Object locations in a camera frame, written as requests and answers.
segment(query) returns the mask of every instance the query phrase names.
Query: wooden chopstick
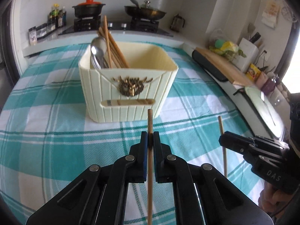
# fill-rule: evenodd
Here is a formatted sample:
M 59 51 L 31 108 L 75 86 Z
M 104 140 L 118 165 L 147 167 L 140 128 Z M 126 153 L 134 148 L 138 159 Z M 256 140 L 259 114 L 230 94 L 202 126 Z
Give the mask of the wooden chopstick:
M 113 44 L 114 48 L 116 49 L 116 51 L 117 51 L 117 53 L 118 53 L 118 55 L 119 55 L 119 57 L 120 57 L 120 59 L 121 59 L 123 65 L 125 66 L 125 68 L 129 68 L 129 64 L 128 64 L 128 62 L 126 61 L 126 59 L 125 59 L 123 53 L 122 53 L 121 50 L 119 49 L 117 43 L 116 43 L 115 40 L 113 39 L 113 36 L 112 36 L 111 34 L 109 34 L 108 37 L 109 37 L 109 40 L 111 41 L 111 43 Z
M 104 32 L 105 32 L 105 40 L 106 40 L 106 46 L 107 46 L 107 53 L 108 53 L 108 61 L 109 61 L 109 67 L 112 68 L 112 56 L 110 53 L 110 40 L 109 40 L 109 32 L 107 29 L 107 17 L 104 15 Z
M 111 51 L 111 52 L 112 52 L 112 54 L 111 54 L 112 55 L 112 61 L 114 62 L 114 65 L 116 66 L 116 68 L 121 68 L 118 60 L 116 59 L 115 54 L 113 53 L 113 51 Z
M 105 38 L 105 34 L 104 34 L 103 29 L 101 27 L 99 27 L 99 31 L 97 33 L 98 33 L 98 36 L 102 36 L 102 37 Z M 117 63 L 119 64 L 119 66 L 121 68 L 124 68 L 125 66 L 123 65 L 121 59 L 119 58 L 118 53 L 117 53 L 117 51 L 116 51 L 116 49 L 113 46 L 111 41 L 109 41 L 109 46 L 110 46 L 110 50 L 112 52 L 112 55 L 114 55 L 115 59 L 117 60 Z
M 219 121 L 219 128 L 220 128 L 220 134 L 224 134 L 224 127 L 222 122 L 222 116 L 218 116 Z M 223 165 L 224 165 L 224 176 L 227 178 L 227 154 L 226 154 L 226 148 L 222 146 L 223 151 Z
M 111 50 L 111 52 L 112 52 L 112 60 L 114 61 L 117 68 L 123 68 L 122 63 L 120 62 L 120 59 L 118 58 L 118 55 L 113 50 Z
M 153 115 L 152 109 L 148 109 L 148 225 L 152 225 L 152 201 L 153 201 Z

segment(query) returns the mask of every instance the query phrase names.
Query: gas stove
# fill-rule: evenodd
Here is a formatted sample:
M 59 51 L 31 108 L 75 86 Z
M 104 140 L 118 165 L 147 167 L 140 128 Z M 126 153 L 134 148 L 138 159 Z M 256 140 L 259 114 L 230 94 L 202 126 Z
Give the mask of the gas stove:
M 98 19 L 75 19 L 74 26 L 64 30 L 59 35 L 70 34 L 81 31 L 93 31 L 98 30 L 100 23 L 100 17 Z M 146 19 L 132 18 L 131 22 L 108 22 L 107 27 L 109 30 L 121 30 L 121 31 L 141 31 L 154 33 L 159 35 L 165 35 L 173 37 L 172 34 L 158 28 L 158 21 L 150 21 Z

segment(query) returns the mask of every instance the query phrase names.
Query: utensil holder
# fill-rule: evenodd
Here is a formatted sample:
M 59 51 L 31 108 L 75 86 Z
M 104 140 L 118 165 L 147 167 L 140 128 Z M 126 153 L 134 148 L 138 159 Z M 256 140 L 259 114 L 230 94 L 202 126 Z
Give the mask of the utensil holder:
M 243 51 L 246 57 L 237 56 L 233 60 L 233 64 L 242 72 L 246 73 L 250 64 L 254 63 L 256 56 L 258 55 L 258 48 L 250 41 L 243 38 L 239 44 L 239 48 Z
M 99 123 L 146 120 L 149 108 L 153 110 L 153 117 L 158 117 L 178 66 L 159 46 L 116 43 L 130 68 L 91 69 L 90 46 L 79 61 L 90 117 Z

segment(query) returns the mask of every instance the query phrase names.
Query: box handle slot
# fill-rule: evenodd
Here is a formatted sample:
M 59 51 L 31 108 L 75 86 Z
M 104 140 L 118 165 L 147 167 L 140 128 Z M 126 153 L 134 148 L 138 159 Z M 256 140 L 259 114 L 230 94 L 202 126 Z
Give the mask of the box handle slot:
M 120 106 L 144 106 L 153 105 L 154 99 L 136 99 L 136 100 L 106 100 L 101 101 L 103 107 L 120 107 Z

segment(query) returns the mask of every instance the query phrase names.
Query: red pot lid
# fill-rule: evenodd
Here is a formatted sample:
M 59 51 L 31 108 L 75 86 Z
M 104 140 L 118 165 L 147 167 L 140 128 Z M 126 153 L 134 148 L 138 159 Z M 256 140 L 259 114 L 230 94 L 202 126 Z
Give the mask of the red pot lid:
M 78 5 L 91 5 L 91 4 L 102 4 L 101 2 L 94 2 L 94 0 L 86 0 L 86 2 L 79 3 Z

